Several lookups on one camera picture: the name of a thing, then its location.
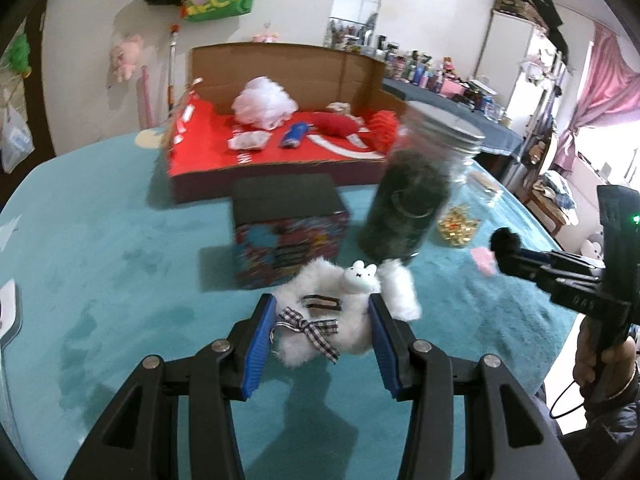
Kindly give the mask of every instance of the human hand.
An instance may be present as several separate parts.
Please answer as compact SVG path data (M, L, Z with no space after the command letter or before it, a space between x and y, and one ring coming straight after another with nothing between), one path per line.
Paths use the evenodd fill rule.
M578 349L575 353L574 380L582 389L593 383L596 377L595 342L590 342L590 324L593 321L585 317L580 324L578 334ZM629 337L622 345L609 348L602 353L602 362L614 364L609 384L606 386L606 396L612 397L620 393L636 373L636 342Z

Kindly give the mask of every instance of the red plush toy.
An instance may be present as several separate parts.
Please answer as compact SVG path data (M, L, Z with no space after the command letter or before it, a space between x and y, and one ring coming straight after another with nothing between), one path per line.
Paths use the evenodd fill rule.
M391 150L398 136L398 124L396 114L393 112L381 110L373 114L367 128L370 131L370 142L377 152L386 155Z
M311 122L322 134L335 137L349 137L360 129L360 125L350 117L332 112L314 112Z

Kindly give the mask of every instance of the metal screw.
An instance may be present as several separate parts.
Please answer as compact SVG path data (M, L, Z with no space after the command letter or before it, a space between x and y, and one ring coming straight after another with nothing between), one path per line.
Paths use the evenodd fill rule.
M422 354L430 352L432 348L433 346L431 346L431 343L425 341L424 339L416 339L414 341L414 350Z
M486 364L489 368L497 368L502 364L500 358L497 355L493 354L485 355L482 360L484 361L484 364Z
M147 370L153 370L154 368L158 368L160 366L160 358L157 355L148 355L142 361L142 365Z
M231 343L226 339L216 339L211 343L211 349L214 352L226 352L231 348Z

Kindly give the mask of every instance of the small colorful box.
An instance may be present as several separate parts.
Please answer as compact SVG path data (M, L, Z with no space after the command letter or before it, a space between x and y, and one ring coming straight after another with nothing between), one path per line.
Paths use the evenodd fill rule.
M338 255L349 212L329 175L243 178L231 197L242 288L286 282L309 261Z

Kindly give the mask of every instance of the black cable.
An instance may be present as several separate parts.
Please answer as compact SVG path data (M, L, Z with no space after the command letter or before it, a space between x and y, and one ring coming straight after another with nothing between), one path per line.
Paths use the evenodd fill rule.
M564 392L562 392L560 396L556 399L556 402L554 402L553 405L551 406L551 409L549 410L549 416L551 417L552 420L558 420L558 418L562 418L565 415L569 415L570 413L573 413L574 411L579 410L581 407L584 406L584 402L583 402L580 406L576 406L575 408L573 408L572 410L569 410L568 412L561 413L561 415L554 415L554 408L556 407L558 400L562 399L562 396L565 393L567 393L569 391L569 388L571 388L574 384L575 384L575 381L572 381L571 384L569 384L569 386L567 386L564 389Z

